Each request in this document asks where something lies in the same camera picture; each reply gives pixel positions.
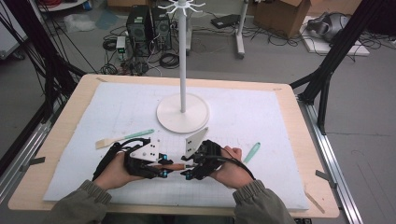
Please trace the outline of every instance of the floor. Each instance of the floor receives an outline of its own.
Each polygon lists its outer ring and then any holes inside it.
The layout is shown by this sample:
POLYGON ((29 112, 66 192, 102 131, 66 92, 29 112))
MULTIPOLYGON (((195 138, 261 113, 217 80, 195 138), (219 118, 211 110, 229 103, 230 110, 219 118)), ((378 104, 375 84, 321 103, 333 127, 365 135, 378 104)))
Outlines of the floor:
MULTIPOLYGON (((64 14, 86 13, 93 21, 104 17, 102 9, 84 12, 66 10, 64 14)), ((209 27, 210 16, 193 19, 193 24, 209 27)), ((95 70, 104 64, 102 37, 122 26, 125 17, 89 32, 69 34, 95 70)), ((251 27, 251 18, 247 26, 251 27)), ((92 69, 60 35, 71 62, 82 70, 92 69)), ((272 39, 276 44, 283 40, 272 39)), ((244 38, 246 55, 236 57, 231 35, 194 32, 191 54, 187 59, 187 77, 251 82, 291 83, 315 71, 322 56, 307 53, 303 43, 276 46, 267 35, 244 38)), ((326 131, 351 194, 364 223, 396 223, 396 49, 369 49, 369 57, 345 58, 332 78, 326 117, 326 131)), ((177 77, 176 69, 148 70, 150 77, 177 77)), ((0 157, 44 101, 36 74, 28 60, 0 61, 0 157)), ((300 93, 304 87, 295 90, 300 93)), ((1 223, 40 223, 45 212, 11 211, 9 193, 0 206, 1 223)), ((347 223, 343 215, 336 219, 313 219, 314 223, 347 223)))

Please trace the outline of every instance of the brush handle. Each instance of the brush handle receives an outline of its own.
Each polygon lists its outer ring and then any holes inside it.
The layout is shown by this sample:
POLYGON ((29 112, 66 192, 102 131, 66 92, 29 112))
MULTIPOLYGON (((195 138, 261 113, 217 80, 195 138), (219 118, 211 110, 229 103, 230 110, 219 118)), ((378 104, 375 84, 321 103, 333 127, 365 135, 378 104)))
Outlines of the brush handle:
POLYGON ((154 133, 154 129, 148 129, 148 130, 145 130, 145 131, 140 132, 140 133, 129 134, 129 135, 124 136, 122 139, 130 139, 130 138, 146 135, 146 134, 149 134, 149 133, 154 133))

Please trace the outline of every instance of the brush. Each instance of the brush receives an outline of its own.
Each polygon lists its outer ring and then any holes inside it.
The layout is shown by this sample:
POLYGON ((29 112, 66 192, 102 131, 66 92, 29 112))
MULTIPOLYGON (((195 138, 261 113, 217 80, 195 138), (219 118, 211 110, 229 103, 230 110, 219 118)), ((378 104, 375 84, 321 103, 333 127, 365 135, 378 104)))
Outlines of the brush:
POLYGON ((154 129, 149 129, 149 130, 145 130, 143 132, 129 134, 129 135, 126 135, 126 136, 123 136, 123 137, 119 137, 119 138, 105 138, 105 139, 97 141, 95 143, 95 146, 96 146, 96 149, 101 148, 101 147, 108 147, 114 142, 117 142, 117 141, 120 141, 120 140, 124 140, 124 139, 130 139, 130 138, 134 138, 134 137, 138 137, 138 136, 142 136, 142 135, 149 134, 149 133, 154 133, 154 129))

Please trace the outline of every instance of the table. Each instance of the table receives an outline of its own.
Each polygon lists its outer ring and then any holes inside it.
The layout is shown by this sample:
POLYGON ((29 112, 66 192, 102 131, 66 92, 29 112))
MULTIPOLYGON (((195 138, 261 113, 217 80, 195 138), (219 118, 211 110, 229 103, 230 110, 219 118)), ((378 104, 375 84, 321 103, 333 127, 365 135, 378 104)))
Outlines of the table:
MULTIPOLYGON (((53 202, 42 200, 64 148, 101 82, 136 83, 152 85, 179 85, 178 78, 119 77, 86 75, 51 129, 36 157, 45 157, 44 163, 32 165, 8 202, 15 210, 50 210, 53 202)), ((315 175, 323 172, 318 154, 304 122, 303 115, 291 87, 287 84, 253 83, 222 80, 187 79, 188 87, 213 87, 239 90, 273 91, 276 94, 285 121, 290 143, 299 167, 310 209, 290 211, 293 217, 338 217, 339 209, 328 181, 315 175)), ((157 205, 111 204, 109 212, 232 216, 232 208, 181 207, 157 205)))

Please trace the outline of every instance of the sleeve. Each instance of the sleeve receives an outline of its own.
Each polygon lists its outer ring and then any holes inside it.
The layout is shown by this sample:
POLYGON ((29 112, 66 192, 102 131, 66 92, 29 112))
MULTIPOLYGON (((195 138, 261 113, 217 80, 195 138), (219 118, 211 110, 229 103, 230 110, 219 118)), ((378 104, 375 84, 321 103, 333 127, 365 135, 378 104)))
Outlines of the sleeve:
POLYGON ((105 217, 110 200, 110 194, 86 180, 77 190, 57 202, 43 223, 98 223, 105 217))
POLYGON ((235 224, 295 224, 285 204, 260 180, 237 190, 233 198, 236 202, 235 224))

